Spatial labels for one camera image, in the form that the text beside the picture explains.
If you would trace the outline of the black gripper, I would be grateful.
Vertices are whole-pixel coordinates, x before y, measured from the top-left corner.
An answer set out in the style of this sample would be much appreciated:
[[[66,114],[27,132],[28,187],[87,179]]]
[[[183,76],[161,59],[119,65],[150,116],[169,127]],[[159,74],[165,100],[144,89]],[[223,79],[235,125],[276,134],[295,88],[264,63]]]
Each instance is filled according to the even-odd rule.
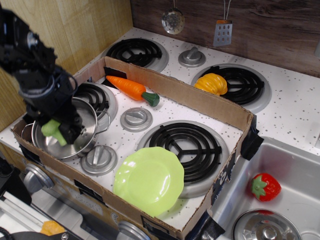
[[[72,98],[78,90],[77,80],[61,66],[52,71],[43,68],[21,69],[17,71],[19,94],[34,112],[31,117],[40,125],[54,119],[61,124],[58,130],[60,145],[73,145],[82,134],[82,118]]]

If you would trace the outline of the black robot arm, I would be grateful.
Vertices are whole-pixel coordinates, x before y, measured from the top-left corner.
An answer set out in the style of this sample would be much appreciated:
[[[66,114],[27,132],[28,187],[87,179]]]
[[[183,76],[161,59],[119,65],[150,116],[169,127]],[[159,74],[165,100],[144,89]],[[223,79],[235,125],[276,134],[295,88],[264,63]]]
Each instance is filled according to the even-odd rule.
[[[72,145],[83,130],[83,121],[72,104],[77,80],[56,64],[53,48],[8,9],[0,10],[0,66],[13,76],[27,114],[47,136],[61,146]]]

